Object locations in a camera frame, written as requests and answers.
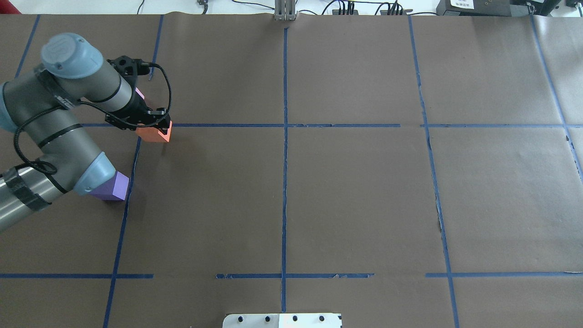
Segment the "orange foam cube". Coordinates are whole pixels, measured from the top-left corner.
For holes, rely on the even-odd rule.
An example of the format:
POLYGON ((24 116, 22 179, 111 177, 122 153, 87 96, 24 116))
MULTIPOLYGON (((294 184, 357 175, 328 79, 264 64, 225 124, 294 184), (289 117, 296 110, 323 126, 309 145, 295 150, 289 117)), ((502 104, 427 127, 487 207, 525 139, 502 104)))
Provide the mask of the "orange foam cube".
POLYGON ((169 143, 173 121, 169 121, 169 128, 158 129, 154 127, 137 128, 135 133, 146 143, 169 143))

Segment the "pink foam cube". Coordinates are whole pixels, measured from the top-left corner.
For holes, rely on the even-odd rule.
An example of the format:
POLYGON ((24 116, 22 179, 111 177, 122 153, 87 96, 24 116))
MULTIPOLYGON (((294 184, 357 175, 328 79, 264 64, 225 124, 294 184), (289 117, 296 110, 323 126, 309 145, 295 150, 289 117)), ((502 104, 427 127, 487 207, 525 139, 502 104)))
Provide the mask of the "pink foam cube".
POLYGON ((145 100, 144 94, 137 87, 134 88, 134 91, 142 100, 145 100))

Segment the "purple foam cube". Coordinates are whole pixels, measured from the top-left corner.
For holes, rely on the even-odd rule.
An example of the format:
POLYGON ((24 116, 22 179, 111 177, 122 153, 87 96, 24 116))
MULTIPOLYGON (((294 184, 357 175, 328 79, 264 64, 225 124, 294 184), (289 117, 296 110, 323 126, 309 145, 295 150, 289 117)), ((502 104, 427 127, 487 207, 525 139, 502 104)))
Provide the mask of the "purple foam cube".
POLYGON ((119 171, 112 179, 90 191, 89 195, 103 201, 125 201, 129 189, 129 177, 119 171))

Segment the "brown paper table cover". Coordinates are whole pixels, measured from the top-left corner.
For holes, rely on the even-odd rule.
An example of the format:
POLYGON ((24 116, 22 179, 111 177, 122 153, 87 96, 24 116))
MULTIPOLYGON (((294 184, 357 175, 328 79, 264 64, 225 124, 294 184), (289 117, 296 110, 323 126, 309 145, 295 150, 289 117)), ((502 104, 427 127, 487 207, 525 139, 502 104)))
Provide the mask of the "brown paper table cover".
POLYGON ((1 234, 3 328, 582 326, 582 19, 9 15, 1 80, 60 32, 160 63, 175 127, 75 110, 130 196, 1 234))

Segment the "black box with label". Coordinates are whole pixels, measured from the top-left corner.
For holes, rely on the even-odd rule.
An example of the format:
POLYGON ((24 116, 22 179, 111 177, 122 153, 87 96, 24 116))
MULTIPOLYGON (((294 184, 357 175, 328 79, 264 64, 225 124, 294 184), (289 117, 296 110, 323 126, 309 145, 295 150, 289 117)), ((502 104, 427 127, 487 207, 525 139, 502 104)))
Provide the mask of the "black box with label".
POLYGON ((439 16, 511 17, 510 0, 440 0, 435 12, 439 16))

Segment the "aluminium frame post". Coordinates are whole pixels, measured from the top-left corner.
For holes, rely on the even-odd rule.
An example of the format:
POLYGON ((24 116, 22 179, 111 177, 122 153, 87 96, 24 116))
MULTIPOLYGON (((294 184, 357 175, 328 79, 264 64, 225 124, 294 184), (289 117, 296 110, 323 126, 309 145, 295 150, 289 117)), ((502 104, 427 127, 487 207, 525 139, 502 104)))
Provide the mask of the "aluminium frame post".
POLYGON ((297 19, 297 0, 275 0, 274 19, 276 21, 295 21, 297 19))

